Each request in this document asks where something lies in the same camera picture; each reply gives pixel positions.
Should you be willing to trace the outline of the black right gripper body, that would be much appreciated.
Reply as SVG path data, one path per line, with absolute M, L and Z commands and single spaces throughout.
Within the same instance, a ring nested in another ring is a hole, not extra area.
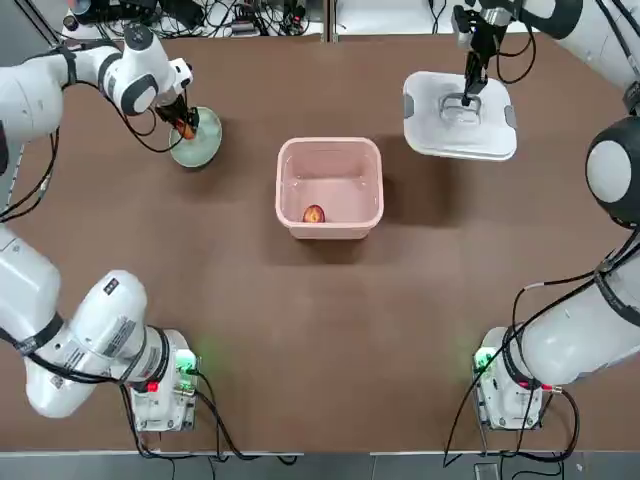
M 497 49 L 502 39 L 502 26 L 477 22 L 471 37 L 467 63 L 487 65 L 490 59 L 497 54 Z

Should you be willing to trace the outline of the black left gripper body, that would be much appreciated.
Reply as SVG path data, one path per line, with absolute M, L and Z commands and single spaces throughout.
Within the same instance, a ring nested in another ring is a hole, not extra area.
M 162 120 L 190 120 L 192 117 L 184 94 L 178 95 L 171 103 L 156 104 L 155 112 Z

